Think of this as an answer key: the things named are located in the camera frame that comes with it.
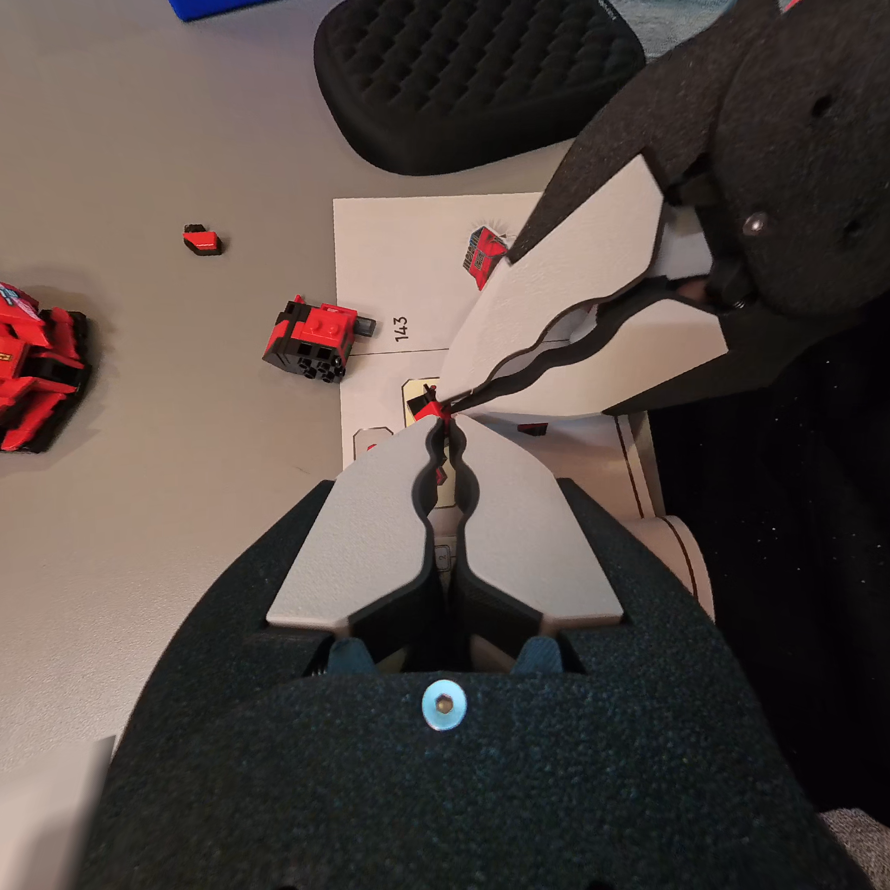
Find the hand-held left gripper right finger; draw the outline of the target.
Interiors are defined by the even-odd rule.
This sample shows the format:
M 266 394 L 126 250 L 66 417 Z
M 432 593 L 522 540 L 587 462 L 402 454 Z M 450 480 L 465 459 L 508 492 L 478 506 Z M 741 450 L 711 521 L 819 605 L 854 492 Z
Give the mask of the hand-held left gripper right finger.
M 478 637 L 558 636 L 613 626 L 612 584 L 553 473 L 469 417 L 454 417 L 451 463 L 462 518 L 450 600 Z

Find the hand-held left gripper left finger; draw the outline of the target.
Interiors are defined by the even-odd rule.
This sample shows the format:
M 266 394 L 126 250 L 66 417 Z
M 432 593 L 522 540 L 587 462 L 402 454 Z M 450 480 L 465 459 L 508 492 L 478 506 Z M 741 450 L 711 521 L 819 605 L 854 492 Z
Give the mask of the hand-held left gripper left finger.
M 429 515 L 444 434 L 441 418 L 421 418 L 337 476 L 269 608 L 271 626 L 356 632 L 386 600 L 436 580 Z

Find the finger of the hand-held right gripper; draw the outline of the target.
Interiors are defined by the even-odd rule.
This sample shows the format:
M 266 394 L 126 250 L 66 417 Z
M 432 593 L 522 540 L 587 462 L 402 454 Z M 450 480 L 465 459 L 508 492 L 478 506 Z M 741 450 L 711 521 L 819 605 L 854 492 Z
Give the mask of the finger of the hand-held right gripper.
M 574 341 L 593 328 L 596 306 L 645 282 L 702 280 L 713 256 L 695 211 L 667 207 L 642 156 L 629 161 L 521 259 L 502 260 L 455 336 L 439 373 L 459 384 L 491 380 L 507 361 Z M 715 362 L 619 404 L 648 410 L 707 398 Z
M 721 314 L 678 295 L 664 279 L 596 306 L 582 337 L 507 361 L 489 381 L 459 384 L 445 371 L 453 412 L 508 419 L 592 417 L 729 351 Z

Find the small black red brick assembly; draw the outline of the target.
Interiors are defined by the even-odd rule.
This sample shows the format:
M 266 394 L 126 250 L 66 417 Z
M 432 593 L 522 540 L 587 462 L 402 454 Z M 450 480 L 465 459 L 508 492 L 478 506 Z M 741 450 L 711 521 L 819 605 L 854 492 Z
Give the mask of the small black red brick assembly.
M 435 385 L 424 383 L 422 392 L 406 401 L 406 409 L 414 421 L 436 417 L 448 428 L 451 421 L 450 407 L 439 402 L 436 390 Z

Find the white instruction booklet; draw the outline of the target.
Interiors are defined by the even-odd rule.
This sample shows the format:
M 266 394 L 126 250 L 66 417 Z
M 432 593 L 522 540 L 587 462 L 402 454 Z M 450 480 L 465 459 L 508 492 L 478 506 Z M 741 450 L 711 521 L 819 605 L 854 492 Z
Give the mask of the white instruction booklet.
M 437 383 L 447 350 L 479 295 L 464 268 L 470 236 L 488 227 L 511 242 L 538 193 L 338 198 L 333 203 L 337 301 L 375 320 L 353 347 L 340 384 L 346 468 L 413 422 L 409 398 Z M 473 418 L 581 486 L 677 575 L 710 617 L 715 606 L 698 543 L 661 498 L 641 416 L 547 421 L 544 434 Z

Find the red black brick subassembly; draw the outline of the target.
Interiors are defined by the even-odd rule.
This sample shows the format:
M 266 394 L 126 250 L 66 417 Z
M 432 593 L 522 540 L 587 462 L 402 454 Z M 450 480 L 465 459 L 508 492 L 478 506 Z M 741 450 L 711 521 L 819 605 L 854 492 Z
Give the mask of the red black brick subassembly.
M 372 337 L 375 324 L 353 309 L 310 305 L 295 295 L 278 315 L 262 359 L 288 373 L 338 384 L 356 337 Z

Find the black office chair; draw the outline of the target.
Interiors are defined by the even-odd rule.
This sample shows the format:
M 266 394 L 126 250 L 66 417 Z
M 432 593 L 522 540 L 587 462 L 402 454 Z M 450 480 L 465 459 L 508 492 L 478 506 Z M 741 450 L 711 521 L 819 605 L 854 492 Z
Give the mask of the black office chair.
M 342 2 L 313 60 L 350 147 L 413 176 L 573 139 L 646 63 L 600 1 Z

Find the red brick-built toy car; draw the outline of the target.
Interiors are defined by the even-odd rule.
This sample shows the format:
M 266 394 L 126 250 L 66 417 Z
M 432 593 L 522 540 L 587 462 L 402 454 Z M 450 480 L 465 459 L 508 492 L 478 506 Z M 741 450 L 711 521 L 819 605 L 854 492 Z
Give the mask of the red brick-built toy car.
M 76 412 L 93 373 L 90 320 L 1 283 L 1 450 L 48 451 Z

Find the blue plastic storage bin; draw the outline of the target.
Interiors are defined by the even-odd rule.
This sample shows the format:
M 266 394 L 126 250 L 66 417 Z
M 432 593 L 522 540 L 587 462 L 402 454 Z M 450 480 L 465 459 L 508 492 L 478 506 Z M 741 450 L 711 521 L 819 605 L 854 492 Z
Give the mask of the blue plastic storage bin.
M 170 0 L 177 18 L 185 23 L 212 18 L 219 15 L 234 13 L 254 6 L 263 6 L 270 1 L 263 0 L 225 0 L 225 1 L 192 1 Z

